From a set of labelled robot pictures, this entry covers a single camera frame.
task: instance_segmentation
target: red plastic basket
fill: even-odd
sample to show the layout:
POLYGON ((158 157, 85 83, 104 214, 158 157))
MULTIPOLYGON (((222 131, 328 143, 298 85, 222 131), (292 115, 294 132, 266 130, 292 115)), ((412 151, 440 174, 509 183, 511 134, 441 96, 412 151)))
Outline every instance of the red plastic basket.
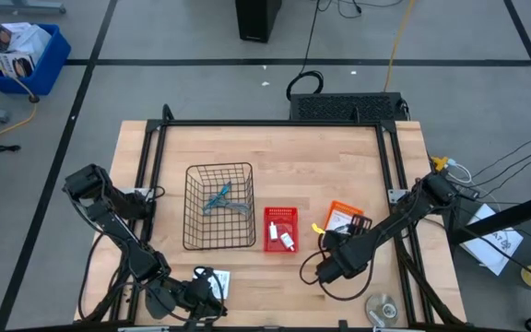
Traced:
POLYGON ((265 207, 264 208, 264 251, 267 253, 290 253, 299 251, 299 211, 295 207, 265 207), (269 225, 273 222, 277 228, 277 240, 270 241, 269 225), (280 235, 287 233, 294 241, 294 251, 286 249, 280 235))

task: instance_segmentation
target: wooden table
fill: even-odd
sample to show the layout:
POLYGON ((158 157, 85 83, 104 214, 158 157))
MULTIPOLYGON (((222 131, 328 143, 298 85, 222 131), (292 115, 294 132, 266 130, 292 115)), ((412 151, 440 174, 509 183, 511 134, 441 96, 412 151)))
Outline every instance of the wooden table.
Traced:
MULTIPOLYGON (((119 188, 133 187, 146 122, 123 122, 114 153, 111 177, 119 188)), ((430 171, 425 144, 417 122, 397 123, 399 143, 408 184, 430 171)), ((386 136, 387 147, 390 140, 386 136)), ((389 158, 391 149, 387 149, 389 158)), ((406 326, 395 246, 389 241, 376 252, 372 284, 362 297, 338 302, 317 286, 301 282, 299 266, 317 250, 317 234, 311 223, 322 225, 332 200, 363 208, 365 215, 379 222, 388 207, 379 162, 375 131, 368 127, 248 127, 170 126, 160 169, 159 185, 166 195, 158 200, 155 227, 150 244, 165 254, 172 276, 190 279, 193 268, 208 265, 231 272, 230 293, 225 305, 229 315, 217 326, 337 326, 347 319, 349 326, 371 326, 364 312, 366 299, 385 292, 396 301, 399 326, 406 326), (190 165, 246 161, 254 169, 257 242, 253 247, 210 251, 186 251, 183 237, 183 195, 185 171, 190 165), (267 255, 262 252, 264 207, 299 209, 300 251, 295 255, 267 255)), ((151 164, 147 166, 148 184, 151 164)), ((395 165, 391 174, 396 186, 395 165)), ((442 228, 421 222, 420 249, 431 286, 458 318, 466 320, 448 242, 442 228)), ((117 247, 102 239, 91 261, 84 296, 89 313, 103 297, 120 257, 117 247)), ((317 259, 305 268, 313 276, 317 259)), ((328 286, 339 296, 358 291, 368 271, 354 279, 338 279, 328 286)), ((423 321, 419 289, 411 279, 417 320, 423 321)), ((137 325, 180 325, 166 317, 150 317, 139 298, 137 325)), ((122 306, 122 317, 125 307, 122 306)))

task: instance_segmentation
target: blue plastic bin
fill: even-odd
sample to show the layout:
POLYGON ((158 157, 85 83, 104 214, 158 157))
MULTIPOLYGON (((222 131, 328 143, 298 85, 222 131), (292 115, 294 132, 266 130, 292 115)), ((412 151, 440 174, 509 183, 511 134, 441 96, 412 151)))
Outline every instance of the blue plastic bin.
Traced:
MULTIPOLYGON (((51 39, 46 45, 41 59, 36 64, 34 72, 29 77, 23 77, 19 80, 24 83, 32 93, 45 96, 53 89, 54 81, 59 74, 66 58, 71 52, 71 46, 66 42, 65 37, 61 34, 59 27, 54 24, 39 24, 41 28, 51 34, 51 39)), ((4 93, 22 93, 28 94, 16 81, 12 78, 4 77, 0 71, 0 91, 4 93)))

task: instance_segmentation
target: wire basket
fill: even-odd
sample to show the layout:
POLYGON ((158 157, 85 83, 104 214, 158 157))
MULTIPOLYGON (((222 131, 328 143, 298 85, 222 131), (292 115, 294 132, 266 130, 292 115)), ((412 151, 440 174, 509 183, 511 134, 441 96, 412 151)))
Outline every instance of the wire basket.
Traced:
POLYGON ((255 244, 254 173, 247 162, 190 166, 185 175, 183 247, 205 250, 255 244), (230 183, 224 199, 246 205, 241 213, 228 207, 205 211, 230 183))

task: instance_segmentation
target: gray floor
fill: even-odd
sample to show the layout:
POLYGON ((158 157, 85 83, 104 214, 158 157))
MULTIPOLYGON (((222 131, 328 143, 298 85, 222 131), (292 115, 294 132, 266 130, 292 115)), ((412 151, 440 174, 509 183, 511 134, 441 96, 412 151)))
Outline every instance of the gray floor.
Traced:
MULTIPOLYGON (((108 3, 65 1, 64 16, 0 11, 0 22, 58 24, 73 47, 70 58, 87 59, 108 3)), ((531 39, 531 2, 513 3, 531 39)), ((232 0, 120 0, 100 59, 301 58, 313 6, 310 0, 285 1, 270 43, 258 44, 239 40, 232 0)), ((407 1, 364 7, 363 18, 344 19, 331 6, 317 19, 311 57, 388 58, 406 7, 407 1)), ((342 10, 353 14, 350 5, 342 10)), ((418 1, 397 58, 529 59, 500 0, 418 1)), ((384 66, 309 68, 324 73, 325 92, 378 91, 386 73, 384 66)), ((71 322, 93 234, 76 219, 60 183, 87 163, 110 167, 123 120, 158 117, 165 102, 180 119, 285 119, 286 86, 299 70, 293 65, 96 66, 8 327, 71 322)), ((0 154, 0 303, 84 71, 81 65, 66 66, 51 95, 42 98, 35 120, 0 138, 0 144, 22 146, 18 153, 0 154)), ((313 84, 301 82, 295 91, 310 92, 313 84)), ((531 137, 531 66, 397 66, 390 90, 400 91, 412 118, 421 121, 429 152, 450 156, 471 171, 531 137)), ((12 123, 30 113, 23 97, 0 94, 0 108, 12 113, 12 123)), ((531 198, 531 166, 495 196, 531 198)), ((473 279, 464 269, 456 272, 470 322, 523 328, 531 316, 531 292, 495 278, 473 279)))

